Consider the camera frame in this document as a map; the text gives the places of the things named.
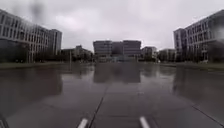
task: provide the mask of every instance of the office building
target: office building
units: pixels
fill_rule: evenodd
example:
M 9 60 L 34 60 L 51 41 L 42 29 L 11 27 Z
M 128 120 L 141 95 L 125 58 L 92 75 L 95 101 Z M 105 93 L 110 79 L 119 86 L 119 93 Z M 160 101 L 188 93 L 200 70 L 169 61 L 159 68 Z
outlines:
M 94 41 L 93 47 L 96 60 L 103 62 L 111 61 L 112 41 L 110 40 Z
M 163 49 L 158 53 L 158 59 L 162 62 L 173 62 L 175 61 L 176 50 L 174 49 Z
M 143 58 L 156 59 L 157 58 L 156 47 L 144 47 L 141 49 L 141 54 Z
M 138 61 L 141 56 L 141 41 L 95 41 L 93 46 L 99 61 Z
M 139 60 L 141 56 L 141 41 L 124 40 L 123 41 L 124 60 Z
M 81 45 L 78 45 L 75 48 L 62 49 L 61 55 L 64 56 L 65 60 L 70 60 L 72 58 L 75 58 L 76 60 L 92 60 L 93 57 L 93 53 L 90 50 L 82 48 Z
M 62 33 L 48 30 L 18 16 L 0 10 L 0 48 L 13 50 L 12 46 L 27 49 L 27 61 L 33 62 L 37 53 L 57 54 L 61 49 Z
M 224 58 L 224 10 L 210 15 L 186 28 L 174 31 L 177 55 L 202 60 Z

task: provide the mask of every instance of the white road marking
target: white road marking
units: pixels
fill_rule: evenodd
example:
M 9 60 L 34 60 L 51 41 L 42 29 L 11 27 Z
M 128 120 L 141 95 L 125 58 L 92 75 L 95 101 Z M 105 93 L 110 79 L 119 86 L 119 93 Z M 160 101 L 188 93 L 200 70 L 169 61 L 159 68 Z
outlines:
M 144 116 L 140 117 L 140 123 L 142 125 L 142 128 L 150 128 L 150 125 L 147 123 Z
M 88 120 L 87 119 L 82 119 L 81 123 L 79 124 L 78 128 L 86 128 L 87 126 L 87 123 L 88 123 Z

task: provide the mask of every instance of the distant building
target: distant building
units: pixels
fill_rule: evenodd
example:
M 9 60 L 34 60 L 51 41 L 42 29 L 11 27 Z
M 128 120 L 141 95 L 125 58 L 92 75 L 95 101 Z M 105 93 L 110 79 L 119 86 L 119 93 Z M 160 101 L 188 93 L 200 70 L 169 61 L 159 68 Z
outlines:
M 61 49 L 61 38 L 62 33 L 56 29 L 48 30 L 0 10 L 1 51 L 23 46 L 27 49 L 27 60 L 32 62 L 37 53 L 57 54 Z
M 124 60 L 139 60 L 141 56 L 141 41 L 124 40 L 123 41 Z
M 141 49 L 141 54 L 143 58 L 156 59 L 157 58 L 156 47 L 144 47 Z
M 175 61 L 175 53 L 176 50 L 174 49 L 164 49 L 160 50 L 158 53 L 158 59 L 162 62 L 173 62 Z
M 99 61 L 110 61 L 112 55 L 112 41 L 93 42 L 95 58 Z
M 76 46 L 75 48 L 62 49 L 61 54 L 66 60 L 70 59 L 70 56 L 73 59 L 78 60 L 90 60 L 93 57 L 93 53 L 90 50 L 82 48 L 81 45 Z
M 177 55 L 187 59 L 224 59 L 224 10 L 174 31 Z
M 136 61 L 141 55 L 141 41 L 95 41 L 93 46 L 99 61 Z

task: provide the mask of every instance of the cloudy sky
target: cloudy sky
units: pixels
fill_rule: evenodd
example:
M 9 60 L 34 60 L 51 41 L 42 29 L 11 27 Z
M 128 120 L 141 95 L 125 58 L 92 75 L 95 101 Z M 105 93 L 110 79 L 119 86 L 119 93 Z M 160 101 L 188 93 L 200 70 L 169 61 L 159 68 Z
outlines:
M 173 48 L 173 31 L 224 9 L 224 0 L 36 0 L 38 24 L 63 32 L 62 48 L 93 40 L 138 39 L 144 46 Z M 0 8 L 33 20 L 33 0 L 0 0 Z

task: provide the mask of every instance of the road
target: road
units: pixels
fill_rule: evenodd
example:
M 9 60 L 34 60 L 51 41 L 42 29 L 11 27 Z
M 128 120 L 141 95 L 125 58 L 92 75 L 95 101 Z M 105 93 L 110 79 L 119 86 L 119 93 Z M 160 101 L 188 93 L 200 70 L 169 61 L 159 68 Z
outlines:
M 222 128 L 224 73 L 144 63 L 0 71 L 10 128 Z

